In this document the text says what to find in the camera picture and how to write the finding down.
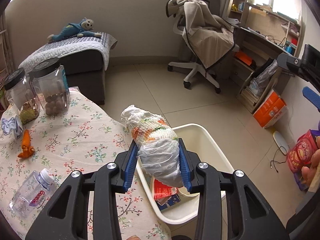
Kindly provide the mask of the right hand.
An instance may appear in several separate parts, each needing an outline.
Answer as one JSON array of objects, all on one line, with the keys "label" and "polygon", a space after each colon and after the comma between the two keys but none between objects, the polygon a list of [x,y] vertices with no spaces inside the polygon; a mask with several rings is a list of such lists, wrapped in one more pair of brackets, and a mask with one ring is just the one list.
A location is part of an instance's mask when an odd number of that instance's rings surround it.
[{"label": "right hand", "polygon": [[316,143],[317,143],[318,150],[311,157],[311,166],[302,167],[302,176],[307,186],[311,185],[311,182],[316,174],[317,166],[319,165],[319,160],[320,160],[320,149],[319,149],[320,137],[319,136],[316,137]]}]

